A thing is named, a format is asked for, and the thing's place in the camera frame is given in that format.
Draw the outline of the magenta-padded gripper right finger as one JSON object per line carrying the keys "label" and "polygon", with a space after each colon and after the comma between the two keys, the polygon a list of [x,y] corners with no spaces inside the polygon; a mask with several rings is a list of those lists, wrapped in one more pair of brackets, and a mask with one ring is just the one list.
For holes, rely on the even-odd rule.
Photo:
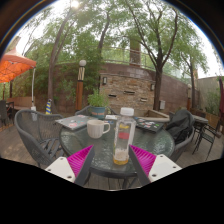
{"label": "magenta-padded gripper right finger", "polygon": [[129,146],[129,156],[142,186],[181,170],[164,154],[154,155],[134,145]]}

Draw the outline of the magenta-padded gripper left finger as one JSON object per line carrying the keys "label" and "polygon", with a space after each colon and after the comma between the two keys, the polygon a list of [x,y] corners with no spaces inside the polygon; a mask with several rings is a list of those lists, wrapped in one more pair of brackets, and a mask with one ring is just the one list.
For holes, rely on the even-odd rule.
{"label": "magenta-padded gripper left finger", "polygon": [[90,145],[69,157],[59,157],[46,168],[46,171],[83,186],[94,155],[94,146]]}

